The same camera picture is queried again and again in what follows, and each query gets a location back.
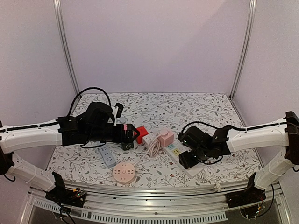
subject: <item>round power socket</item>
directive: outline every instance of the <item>round power socket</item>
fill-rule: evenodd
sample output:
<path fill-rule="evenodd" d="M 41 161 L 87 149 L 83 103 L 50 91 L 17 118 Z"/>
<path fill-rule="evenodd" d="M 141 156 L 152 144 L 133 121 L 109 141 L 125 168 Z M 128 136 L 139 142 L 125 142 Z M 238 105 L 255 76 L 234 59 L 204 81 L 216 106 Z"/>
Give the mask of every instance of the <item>round power socket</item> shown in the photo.
<path fill-rule="evenodd" d="M 121 184 L 129 184 L 134 181 L 136 170 L 132 163 L 120 162 L 113 169 L 114 179 Z"/>

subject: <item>leaf pattern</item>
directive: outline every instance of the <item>leaf pattern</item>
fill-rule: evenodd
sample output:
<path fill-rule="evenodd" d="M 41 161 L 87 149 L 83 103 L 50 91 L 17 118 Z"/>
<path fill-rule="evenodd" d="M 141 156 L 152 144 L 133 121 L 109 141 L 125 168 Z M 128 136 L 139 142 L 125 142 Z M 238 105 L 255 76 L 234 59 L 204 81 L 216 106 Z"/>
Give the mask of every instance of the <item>leaf pattern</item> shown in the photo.
<path fill-rule="evenodd" d="M 242 126 L 225 94 L 211 93 L 113 93 L 109 94 L 112 105 L 124 104 L 123 117 L 135 127 L 145 126 L 149 132 L 157 132 L 167 127 L 179 133 L 182 127 L 192 121 L 200 120 L 214 126 L 226 124 Z M 107 103 L 103 94 L 86 94 L 77 105 L 74 116 L 83 113 L 91 102 Z M 209 134 L 214 130 L 198 125 Z M 119 144 L 107 143 L 116 162 L 134 163 L 145 153 L 143 145 L 134 143 L 134 148 L 123 151 Z M 211 175 L 219 183 L 246 180 L 261 166 L 254 150 L 243 150 L 230 156 L 224 156 L 217 164 L 202 165 L 202 172 Z M 56 147 L 48 165 L 48 170 L 55 171 L 69 181 L 122 186 L 112 176 L 112 171 L 105 165 L 98 149 L 82 149 L 80 145 Z M 136 165 L 136 179 L 127 187 L 189 187 L 211 184 L 199 179 L 190 179 L 161 151 L 157 157 L 145 157 Z"/>

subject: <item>red cube socket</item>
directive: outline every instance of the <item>red cube socket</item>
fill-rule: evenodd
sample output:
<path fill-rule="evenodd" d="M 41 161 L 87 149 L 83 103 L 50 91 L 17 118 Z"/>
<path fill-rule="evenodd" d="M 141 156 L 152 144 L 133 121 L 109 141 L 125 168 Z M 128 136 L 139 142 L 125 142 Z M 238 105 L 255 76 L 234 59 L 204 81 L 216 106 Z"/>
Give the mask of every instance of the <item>red cube socket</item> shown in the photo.
<path fill-rule="evenodd" d="M 142 138 L 145 136 L 145 135 L 148 135 L 148 131 L 145 129 L 144 126 L 141 126 L 141 127 L 138 127 L 137 130 L 140 132 L 140 135 L 138 136 L 138 138 L 136 139 L 137 143 L 138 144 L 142 144 Z"/>

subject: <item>white wall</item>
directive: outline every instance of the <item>white wall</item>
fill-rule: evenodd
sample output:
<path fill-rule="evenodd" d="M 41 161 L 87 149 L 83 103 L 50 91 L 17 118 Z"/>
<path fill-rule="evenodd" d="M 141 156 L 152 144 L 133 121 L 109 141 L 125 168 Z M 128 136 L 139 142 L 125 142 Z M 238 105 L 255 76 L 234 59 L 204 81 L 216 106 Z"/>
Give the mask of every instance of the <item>white wall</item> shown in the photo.
<path fill-rule="evenodd" d="M 4 0 L 0 6 L 0 120 L 39 123 L 64 116 L 74 97 L 53 1 Z M 45 168 L 53 147 L 18 151 Z M 0 223 L 15 224 L 29 186 L 0 176 Z"/>
<path fill-rule="evenodd" d="M 258 1 L 253 33 L 235 102 L 248 125 L 299 115 L 299 3 Z M 268 163 L 277 148 L 259 150 Z M 289 170 L 280 182 L 294 223 L 299 220 L 299 175 Z"/>
<path fill-rule="evenodd" d="M 79 86 L 229 93 L 249 0 L 62 1 Z"/>

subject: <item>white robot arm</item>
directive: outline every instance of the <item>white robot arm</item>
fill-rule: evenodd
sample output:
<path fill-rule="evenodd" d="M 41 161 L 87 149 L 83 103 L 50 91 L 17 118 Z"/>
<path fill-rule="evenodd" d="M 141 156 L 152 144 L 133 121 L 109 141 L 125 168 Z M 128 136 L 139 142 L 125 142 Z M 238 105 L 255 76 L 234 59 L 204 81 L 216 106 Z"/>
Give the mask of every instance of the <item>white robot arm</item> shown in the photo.
<path fill-rule="evenodd" d="M 265 189 L 282 176 L 287 170 L 299 165 L 299 119 L 294 112 L 287 112 L 282 119 L 271 123 L 237 128 L 225 126 L 216 128 L 213 136 L 192 126 L 179 134 L 183 145 L 191 148 L 191 152 L 179 155 L 180 163 L 190 168 L 208 158 L 218 158 L 244 149 L 282 146 L 283 149 L 260 171 L 249 178 L 248 187 L 241 192 L 226 195 L 229 207 L 250 204 L 265 199 Z"/>
<path fill-rule="evenodd" d="M 28 126 L 2 126 L 0 122 L 0 174 L 30 182 L 46 191 L 50 200 L 82 207 L 85 200 L 82 191 L 65 189 L 59 174 L 41 170 L 14 152 L 38 146 L 85 145 L 90 141 L 131 143 L 139 136 L 139 131 L 132 124 L 116 124 L 122 109 L 121 104 L 110 107 L 92 102 L 86 112 L 77 117 L 60 117 Z"/>

